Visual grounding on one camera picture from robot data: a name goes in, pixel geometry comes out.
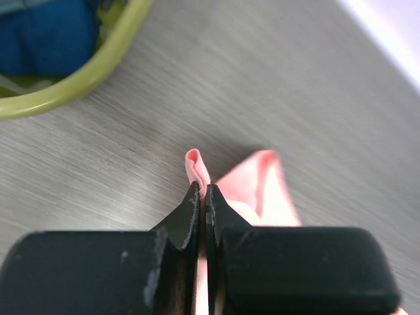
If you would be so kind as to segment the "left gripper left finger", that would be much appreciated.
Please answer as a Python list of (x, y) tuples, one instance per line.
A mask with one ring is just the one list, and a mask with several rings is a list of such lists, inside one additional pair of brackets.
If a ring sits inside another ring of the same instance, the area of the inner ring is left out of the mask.
[(37, 231), (5, 259), (6, 314), (192, 314), (200, 194), (147, 231)]

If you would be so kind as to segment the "olive green plastic bin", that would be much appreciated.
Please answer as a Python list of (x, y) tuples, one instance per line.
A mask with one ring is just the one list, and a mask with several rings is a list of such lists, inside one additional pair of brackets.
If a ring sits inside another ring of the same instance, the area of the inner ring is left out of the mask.
[(1, 119), (34, 116), (91, 92), (121, 62), (151, 0), (106, 1), (96, 17), (99, 35), (90, 60), (68, 77), (1, 75)]

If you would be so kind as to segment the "salmon pink t shirt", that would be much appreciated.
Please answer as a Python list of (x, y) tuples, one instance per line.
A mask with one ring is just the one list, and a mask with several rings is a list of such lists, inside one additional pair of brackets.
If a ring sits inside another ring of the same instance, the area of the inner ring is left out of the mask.
[[(209, 185), (219, 187), (228, 205), (252, 226), (303, 226), (287, 191), (281, 163), (275, 152), (261, 150), (235, 166), (217, 182), (211, 182), (199, 150), (186, 153), (185, 168), (190, 182), (199, 184), (203, 217), (204, 250), (198, 258), (194, 297), (196, 314), (210, 314), (208, 303), (205, 197)], [(392, 314), (403, 314), (401, 306)]]

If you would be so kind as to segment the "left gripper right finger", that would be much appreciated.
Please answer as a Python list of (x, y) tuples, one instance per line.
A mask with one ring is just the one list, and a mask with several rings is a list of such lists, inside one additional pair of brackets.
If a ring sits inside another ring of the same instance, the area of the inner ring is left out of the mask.
[(392, 314), (400, 306), (367, 230), (252, 226), (214, 184), (205, 221), (210, 314)]

